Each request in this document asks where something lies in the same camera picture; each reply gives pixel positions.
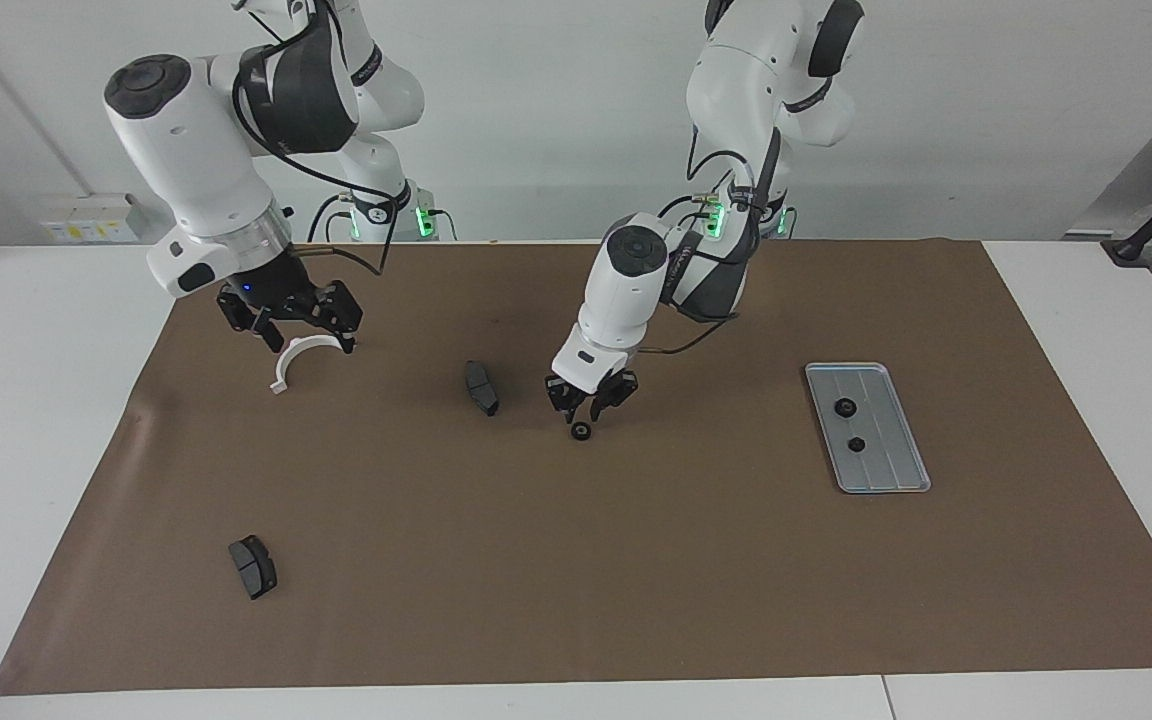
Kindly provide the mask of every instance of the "white curved plastic part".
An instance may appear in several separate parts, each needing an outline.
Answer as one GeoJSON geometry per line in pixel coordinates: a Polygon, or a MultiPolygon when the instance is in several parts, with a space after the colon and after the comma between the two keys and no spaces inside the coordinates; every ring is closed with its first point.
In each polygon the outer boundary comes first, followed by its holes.
{"type": "Polygon", "coordinates": [[[340,347],[340,341],[336,338],[329,336],[329,334],[296,338],[296,340],[291,341],[291,344],[287,346],[287,350],[283,350],[283,354],[278,356],[278,365],[274,369],[274,384],[270,386],[270,389],[274,391],[274,395],[283,395],[287,392],[287,369],[291,365],[291,361],[297,359],[302,353],[310,350],[312,347],[335,347],[340,351],[344,350],[343,347],[340,347]]]}

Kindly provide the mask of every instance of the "wall outlet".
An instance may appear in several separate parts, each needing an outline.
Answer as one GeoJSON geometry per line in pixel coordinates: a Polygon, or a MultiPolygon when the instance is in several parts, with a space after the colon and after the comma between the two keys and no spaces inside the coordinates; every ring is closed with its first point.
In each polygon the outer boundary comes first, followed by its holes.
{"type": "Polygon", "coordinates": [[[47,209],[41,227],[60,245],[138,245],[147,220],[128,196],[93,195],[47,209]]]}

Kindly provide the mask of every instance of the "brown work surface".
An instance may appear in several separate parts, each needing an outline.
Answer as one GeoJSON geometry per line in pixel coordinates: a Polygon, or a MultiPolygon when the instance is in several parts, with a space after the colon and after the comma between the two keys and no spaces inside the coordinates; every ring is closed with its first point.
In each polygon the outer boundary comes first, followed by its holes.
{"type": "MultiPolygon", "coordinates": [[[[313,260],[364,333],[279,397],[211,293],[179,302],[0,694],[1152,666],[1151,538],[977,243],[765,247],[738,323],[637,359],[577,444],[544,377],[593,255],[313,260]],[[887,364],[932,492],[838,491],[812,361],[887,364]]],[[[664,310],[649,341],[695,333],[664,310]]]]}

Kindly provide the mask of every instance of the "black rubber wheel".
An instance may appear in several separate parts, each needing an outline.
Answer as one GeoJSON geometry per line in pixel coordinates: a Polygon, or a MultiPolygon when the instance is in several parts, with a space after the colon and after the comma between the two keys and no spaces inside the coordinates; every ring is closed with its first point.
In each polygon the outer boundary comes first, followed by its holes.
{"type": "Polygon", "coordinates": [[[851,417],[858,411],[859,408],[856,407],[856,401],[851,397],[842,397],[842,400],[833,404],[833,411],[841,416],[841,418],[851,419],[851,417]]]}

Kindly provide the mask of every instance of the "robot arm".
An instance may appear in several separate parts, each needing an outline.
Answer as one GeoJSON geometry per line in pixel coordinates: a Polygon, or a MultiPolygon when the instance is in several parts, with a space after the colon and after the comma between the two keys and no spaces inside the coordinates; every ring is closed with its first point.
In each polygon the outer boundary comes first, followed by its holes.
{"type": "MultiPolygon", "coordinates": [[[[732,183],[713,199],[705,233],[638,214],[605,236],[579,319],[547,381],[568,423],[586,397],[594,397],[590,415],[598,420],[635,392],[628,365],[655,302],[697,323],[735,316],[749,260],[783,213],[788,142],[833,145],[851,126],[854,105],[833,76],[850,58],[863,17],[856,0],[835,0],[823,15],[797,0],[710,0],[708,41],[687,85],[687,109],[695,135],[721,147],[702,165],[725,159],[732,183]]],[[[689,167],[689,179],[696,172],[689,167]]]]}
{"type": "Polygon", "coordinates": [[[106,111],[177,218],[147,256],[166,291],[183,297],[225,281],[218,304],[234,329],[279,351],[283,338],[273,320],[302,320],[332,332],[349,353],[362,310],[343,283],[310,281],[252,156],[338,152],[356,185],[353,205],[372,210],[364,240],[391,240],[404,220],[416,228],[415,202],[408,204],[415,194],[397,151],[372,132],[415,123],[424,94],[410,73],[382,59],[357,0],[234,6],[268,13],[279,5],[296,26],[287,41],[132,61],[105,88],[106,111]]]}

